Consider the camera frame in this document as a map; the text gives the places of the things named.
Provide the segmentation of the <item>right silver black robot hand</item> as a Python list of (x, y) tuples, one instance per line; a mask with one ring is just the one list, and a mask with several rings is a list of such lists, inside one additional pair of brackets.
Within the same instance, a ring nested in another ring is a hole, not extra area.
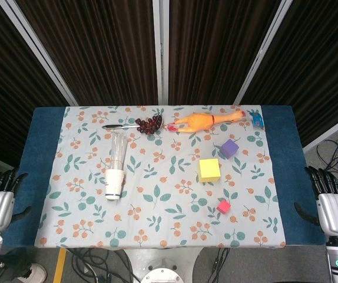
[(304, 168), (312, 183), (317, 216), (307, 214), (295, 202), (297, 214), (304, 220), (321, 227), (327, 236), (338, 236), (338, 179), (330, 172), (312, 166)]

